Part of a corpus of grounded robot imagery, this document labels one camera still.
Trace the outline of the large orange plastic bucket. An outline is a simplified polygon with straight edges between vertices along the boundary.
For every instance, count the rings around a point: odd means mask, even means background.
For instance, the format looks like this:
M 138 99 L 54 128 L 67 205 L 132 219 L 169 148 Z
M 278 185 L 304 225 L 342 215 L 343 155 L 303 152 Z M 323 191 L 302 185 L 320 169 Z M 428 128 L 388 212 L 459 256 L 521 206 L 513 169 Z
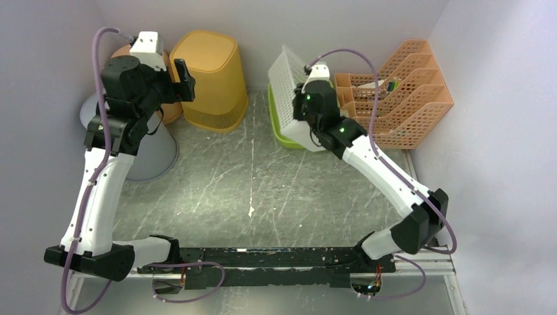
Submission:
M 110 58 L 117 56 L 129 55 L 131 45 L 126 44 L 116 50 Z M 183 108 L 180 102 L 162 104 L 163 114 L 159 113 L 158 116 L 164 125 L 174 122 L 183 113 Z

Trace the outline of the yellow slatted waste basket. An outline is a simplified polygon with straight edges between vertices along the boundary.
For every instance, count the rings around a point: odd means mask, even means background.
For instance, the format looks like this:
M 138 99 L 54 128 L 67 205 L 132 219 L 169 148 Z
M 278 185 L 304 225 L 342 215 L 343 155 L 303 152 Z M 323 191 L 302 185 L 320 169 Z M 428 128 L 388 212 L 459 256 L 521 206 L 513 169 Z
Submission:
M 236 129 L 248 107 L 236 39 L 214 31 L 191 31 L 176 44 L 170 58 L 183 59 L 196 80 L 195 99 L 181 103 L 186 121 L 216 133 Z

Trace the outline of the white perforated basket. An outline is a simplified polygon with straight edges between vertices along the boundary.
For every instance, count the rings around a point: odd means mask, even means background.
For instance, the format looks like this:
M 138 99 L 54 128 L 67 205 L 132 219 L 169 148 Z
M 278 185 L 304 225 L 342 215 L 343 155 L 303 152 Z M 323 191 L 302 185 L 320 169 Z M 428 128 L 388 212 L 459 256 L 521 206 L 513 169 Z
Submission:
M 297 142 L 310 152 L 323 151 L 323 147 L 316 145 L 317 139 L 310 137 L 310 128 L 306 121 L 298 121 L 293 117 L 294 89 L 298 83 L 304 83 L 307 75 L 304 62 L 288 46 L 283 45 L 282 51 L 268 71 L 275 105 L 280 123 L 281 133 Z

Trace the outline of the green tray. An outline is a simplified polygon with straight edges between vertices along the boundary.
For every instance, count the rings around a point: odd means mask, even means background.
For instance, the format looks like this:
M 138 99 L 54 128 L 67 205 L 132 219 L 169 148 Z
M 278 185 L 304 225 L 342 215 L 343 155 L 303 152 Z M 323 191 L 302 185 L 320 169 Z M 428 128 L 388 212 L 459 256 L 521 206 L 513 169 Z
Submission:
M 279 123 L 279 118 L 277 114 L 277 109 L 275 105 L 275 99 L 273 96 L 271 84 L 268 84 L 267 86 L 267 98 L 268 98 L 269 115 L 271 120 L 271 128 L 273 130 L 275 139 L 278 141 L 278 143 L 281 146 L 287 149 L 303 150 L 304 149 L 303 146 L 289 139 L 288 137 L 284 136 L 280 131 L 280 123 Z

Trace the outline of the grey plastic bin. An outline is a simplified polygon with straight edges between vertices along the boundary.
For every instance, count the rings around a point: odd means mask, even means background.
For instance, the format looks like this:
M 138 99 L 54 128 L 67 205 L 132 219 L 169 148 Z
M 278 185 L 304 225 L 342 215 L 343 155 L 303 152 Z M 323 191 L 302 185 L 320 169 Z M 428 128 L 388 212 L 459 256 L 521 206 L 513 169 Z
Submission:
M 162 123 L 158 112 L 151 116 L 147 125 L 154 134 L 143 137 L 126 176 L 130 182 L 149 182 L 161 177 L 172 168 L 179 155 L 178 143 Z

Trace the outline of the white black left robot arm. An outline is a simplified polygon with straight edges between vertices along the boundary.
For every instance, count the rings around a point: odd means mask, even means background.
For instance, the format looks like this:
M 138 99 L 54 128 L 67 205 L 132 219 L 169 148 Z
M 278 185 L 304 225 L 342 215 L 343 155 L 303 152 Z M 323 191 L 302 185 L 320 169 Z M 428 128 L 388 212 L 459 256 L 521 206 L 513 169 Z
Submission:
M 111 59 L 97 74 L 100 99 L 87 125 L 79 197 L 61 242 L 46 248 L 46 263 L 117 282 L 134 268 L 154 264 L 172 273 L 181 266 L 175 238 L 114 241 L 112 232 L 125 178 L 143 138 L 154 134 L 149 119 L 163 104 L 194 100 L 196 82 L 186 62 L 173 63 L 177 80 L 163 66 L 131 55 Z

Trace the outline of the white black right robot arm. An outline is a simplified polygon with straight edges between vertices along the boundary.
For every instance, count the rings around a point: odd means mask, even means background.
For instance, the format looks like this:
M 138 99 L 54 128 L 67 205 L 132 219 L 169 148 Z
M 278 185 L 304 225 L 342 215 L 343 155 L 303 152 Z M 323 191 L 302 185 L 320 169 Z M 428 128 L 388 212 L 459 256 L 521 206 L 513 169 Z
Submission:
M 401 217 L 359 242 L 361 249 L 354 255 L 359 270 L 371 271 L 386 255 L 415 254 L 446 227 L 447 194 L 415 181 L 372 143 L 362 126 L 342 116 L 328 81 L 300 83 L 294 93 L 294 118 L 308 124 L 310 139 L 369 179 Z

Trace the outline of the peach plastic file organizer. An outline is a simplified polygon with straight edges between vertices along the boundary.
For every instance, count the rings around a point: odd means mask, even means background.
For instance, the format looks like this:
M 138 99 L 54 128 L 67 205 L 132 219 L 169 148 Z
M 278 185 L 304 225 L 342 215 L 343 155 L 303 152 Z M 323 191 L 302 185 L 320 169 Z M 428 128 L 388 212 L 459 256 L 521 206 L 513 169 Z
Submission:
M 336 73 L 341 113 L 365 129 L 381 149 L 412 150 L 453 106 L 429 43 L 408 39 L 377 75 Z

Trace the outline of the black base bar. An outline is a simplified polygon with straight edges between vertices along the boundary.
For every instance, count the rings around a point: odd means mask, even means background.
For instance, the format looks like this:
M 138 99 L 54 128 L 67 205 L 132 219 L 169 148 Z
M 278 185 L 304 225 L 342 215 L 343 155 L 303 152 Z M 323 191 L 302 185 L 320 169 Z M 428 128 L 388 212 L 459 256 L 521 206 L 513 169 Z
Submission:
M 178 282 L 185 289 L 268 285 L 329 285 L 350 288 L 352 277 L 395 272 L 392 255 L 372 260 L 356 247 L 182 247 L 182 263 L 202 262 L 202 266 L 154 267 L 137 269 L 159 279 Z

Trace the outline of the aluminium rail frame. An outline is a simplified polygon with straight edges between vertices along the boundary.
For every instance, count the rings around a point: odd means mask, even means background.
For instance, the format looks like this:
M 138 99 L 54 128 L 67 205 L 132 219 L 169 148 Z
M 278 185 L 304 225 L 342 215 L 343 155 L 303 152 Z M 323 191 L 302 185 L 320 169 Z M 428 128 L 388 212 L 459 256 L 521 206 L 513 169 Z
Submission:
M 126 184 L 114 237 L 160 233 L 184 246 L 347 246 L 397 213 L 368 180 L 327 154 L 275 148 L 181 152 L 173 169 Z M 377 299 L 327 285 L 226 287 L 208 298 L 182 291 L 156 300 L 151 281 L 113 283 L 93 314 L 462 314 L 449 257 L 403 255 Z

